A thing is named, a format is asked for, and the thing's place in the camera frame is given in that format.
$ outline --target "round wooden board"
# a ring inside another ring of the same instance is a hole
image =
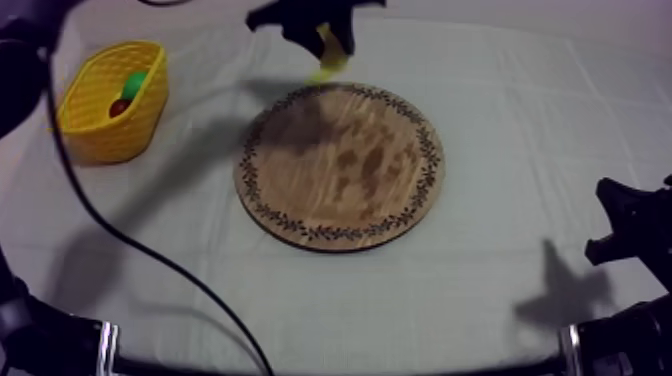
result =
[[[427,214],[444,176],[441,142],[411,104],[375,87],[295,91],[255,120],[235,184],[248,213],[302,248],[368,249]]]

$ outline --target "yellow basket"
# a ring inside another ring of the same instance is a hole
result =
[[[133,72],[147,72],[142,87],[121,115],[109,117]],[[142,153],[168,98],[166,53],[153,42],[129,41],[89,58],[59,109],[68,150],[89,163],[127,161]]]

